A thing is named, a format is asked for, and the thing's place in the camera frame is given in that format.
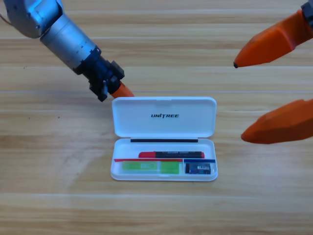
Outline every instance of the wood grain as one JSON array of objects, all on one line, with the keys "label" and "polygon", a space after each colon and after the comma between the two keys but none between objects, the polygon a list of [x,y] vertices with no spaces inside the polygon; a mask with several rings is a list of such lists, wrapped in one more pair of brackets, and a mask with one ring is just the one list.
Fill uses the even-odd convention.
[{"label": "wood grain", "polygon": [[313,139],[267,146],[240,134],[312,98],[313,42],[271,64],[232,67],[247,40],[303,3],[64,1],[136,96],[216,99],[210,183],[113,180],[112,98],[99,102],[86,78],[0,22],[0,234],[311,235]]}]

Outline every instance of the open case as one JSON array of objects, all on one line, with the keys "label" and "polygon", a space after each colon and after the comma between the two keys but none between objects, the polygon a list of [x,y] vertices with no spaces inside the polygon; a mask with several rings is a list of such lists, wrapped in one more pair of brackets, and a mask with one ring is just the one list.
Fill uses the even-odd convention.
[{"label": "open case", "polygon": [[[213,181],[217,103],[210,97],[120,97],[112,102],[111,176],[131,181]],[[139,158],[142,152],[202,153],[200,158]]]}]

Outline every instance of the case lid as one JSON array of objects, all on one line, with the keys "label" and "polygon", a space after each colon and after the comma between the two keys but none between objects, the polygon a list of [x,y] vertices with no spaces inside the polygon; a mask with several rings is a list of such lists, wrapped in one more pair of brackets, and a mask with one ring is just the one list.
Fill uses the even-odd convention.
[{"label": "case lid", "polygon": [[215,130],[217,103],[211,97],[119,97],[112,109],[120,137],[207,138]]}]

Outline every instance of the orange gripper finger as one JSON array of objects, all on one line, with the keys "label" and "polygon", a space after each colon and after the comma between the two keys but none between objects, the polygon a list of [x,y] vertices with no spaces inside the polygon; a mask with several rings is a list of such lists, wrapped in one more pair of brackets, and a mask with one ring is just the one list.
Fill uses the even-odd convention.
[{"label": "orange gripper finger", "polygon": [[239,52],[234,67],[245,67],[272,62],[296,46],[313,38],[313,32],[302,10],[255,35]]},{"label": "orange gripper finger", "polygon": [[118,98],[118,97],[134,97],[134,94],[131,90],[129,90],[128,87],[126,87],[122,82],[121,82],[121,86],[119,87],[119,89],[114,92],[113,94],[111,94],[114,98]]},{"label": "orange gripper finger", "polygon": [[313,99],[297,100],[261,116],[241,135],[251,143],[271,144],[313,137]]}]

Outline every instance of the red strip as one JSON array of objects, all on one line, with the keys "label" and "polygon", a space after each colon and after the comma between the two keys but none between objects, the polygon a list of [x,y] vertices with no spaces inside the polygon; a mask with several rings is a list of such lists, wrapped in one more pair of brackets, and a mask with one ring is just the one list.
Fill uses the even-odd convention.
[{"label": "red strip", "polygon": [[157,158],[157,159],[146,159],[146,158],[143,158],[143,159],[138,159],[138,158],[125,158],[125,159],[114,159],[115,162],[125,162],[125,161],[130,161],[130,162],[136,162],[136,161],[139,161],[139,162],[144,162],[144,161],[148,161],[148,162],[183,162],[183,159],[161,159],[161,158]]}]

